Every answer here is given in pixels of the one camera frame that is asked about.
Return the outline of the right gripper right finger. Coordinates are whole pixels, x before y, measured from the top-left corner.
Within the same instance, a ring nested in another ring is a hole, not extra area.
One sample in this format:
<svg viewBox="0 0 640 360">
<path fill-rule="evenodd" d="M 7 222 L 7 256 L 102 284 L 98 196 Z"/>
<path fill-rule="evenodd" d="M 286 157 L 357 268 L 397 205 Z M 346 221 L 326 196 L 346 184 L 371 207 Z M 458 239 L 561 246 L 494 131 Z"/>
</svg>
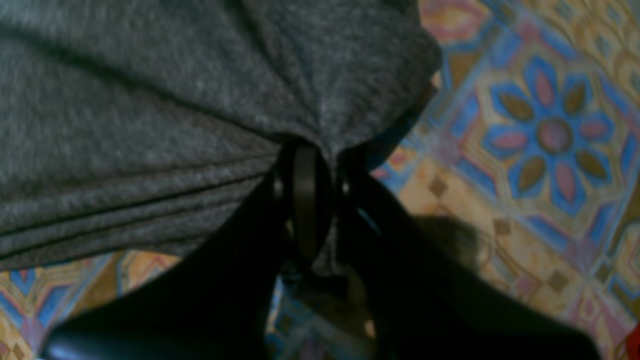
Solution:
<svg viewBox="0 0 640 360">
<path fill-rule="evenodd" d="M 425 234 L 366 169 L 338 158 L 338 253 L 363 281 L 376 360 L 598 360 L 594 342 L 491 287 Z"/>
</svg>

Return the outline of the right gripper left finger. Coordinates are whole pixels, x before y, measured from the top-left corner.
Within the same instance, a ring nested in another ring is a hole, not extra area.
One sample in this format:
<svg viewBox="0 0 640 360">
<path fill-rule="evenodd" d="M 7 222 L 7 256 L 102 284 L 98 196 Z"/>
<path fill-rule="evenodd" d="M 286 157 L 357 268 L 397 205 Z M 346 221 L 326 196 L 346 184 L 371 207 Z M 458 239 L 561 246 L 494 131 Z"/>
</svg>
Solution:
<svg viewBox="0 0 640 360">
<path fill-rule="evenodd" d="M 224 224 L 169 271 L 55 326 L 44 360 L 266 360 L 284 264 L 308 269 L 329 230 L 329 169 L 292 142 Z"/>
</svg>

